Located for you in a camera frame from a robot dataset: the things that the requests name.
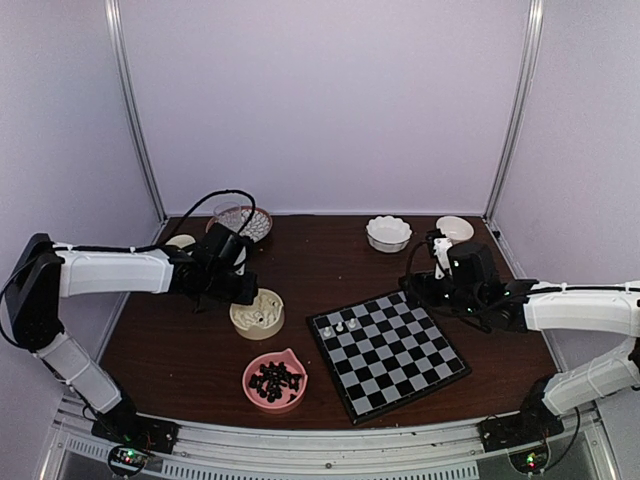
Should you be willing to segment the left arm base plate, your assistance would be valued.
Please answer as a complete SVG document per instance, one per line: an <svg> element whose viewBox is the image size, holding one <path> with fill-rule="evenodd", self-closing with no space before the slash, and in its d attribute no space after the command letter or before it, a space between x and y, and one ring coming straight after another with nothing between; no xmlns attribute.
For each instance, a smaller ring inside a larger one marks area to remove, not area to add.
<svg viewBox="0 0 640 480"><path fill-rule="evenodd" d="M179 425L168 420L140 416L137 413L98 414L91 428L95 437L134 447L138 450L171 454Z"/></svg>

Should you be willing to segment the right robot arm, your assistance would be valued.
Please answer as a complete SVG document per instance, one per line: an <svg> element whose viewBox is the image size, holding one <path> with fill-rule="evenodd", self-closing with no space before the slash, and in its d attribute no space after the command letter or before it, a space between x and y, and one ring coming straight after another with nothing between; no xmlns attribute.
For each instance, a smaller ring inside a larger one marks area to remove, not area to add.
<svg viewBox="0 0 640 480"><path fill-rule="evenodd" d="M414 272L407 266L399 285L430 313L457 318L485 333L580 330L624 338L619 346L579 367L538 380L513 419L512 430L519 440L535 440L551 419L584 403L638 388L638 282L504 282L485 244L455 244L439 230L429 232L422 244L435 262L434 269Z"/></svg>

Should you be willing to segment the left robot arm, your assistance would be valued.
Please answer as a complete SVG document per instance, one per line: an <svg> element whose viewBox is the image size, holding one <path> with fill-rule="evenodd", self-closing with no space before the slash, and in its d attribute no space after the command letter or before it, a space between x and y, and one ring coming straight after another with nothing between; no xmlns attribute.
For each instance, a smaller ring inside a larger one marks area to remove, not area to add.
<svg viewBox="0 0 640 480"><path fill-rule="evenodd" d="M253 242L224 226L191 245L78 246L45 233L26 244L4 290L14 343L58 373L98 413L123 444L137 442L144 424L124 392L58 318L59 302L79 295L145 292L182 294L249 305L257 277L245 264Z"/></svg>

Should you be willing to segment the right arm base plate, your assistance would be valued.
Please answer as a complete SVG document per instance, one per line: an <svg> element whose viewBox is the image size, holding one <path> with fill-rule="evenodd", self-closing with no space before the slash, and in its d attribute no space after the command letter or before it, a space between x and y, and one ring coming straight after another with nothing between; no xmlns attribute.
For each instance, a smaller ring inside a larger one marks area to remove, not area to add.
<svg viewBox="0 0 640 480"><path fill-rule="evenodd" d="M557 416L539 408L502 417L490 416L477 427L486 452L541 442L564 432L564 425Z"/></svg>

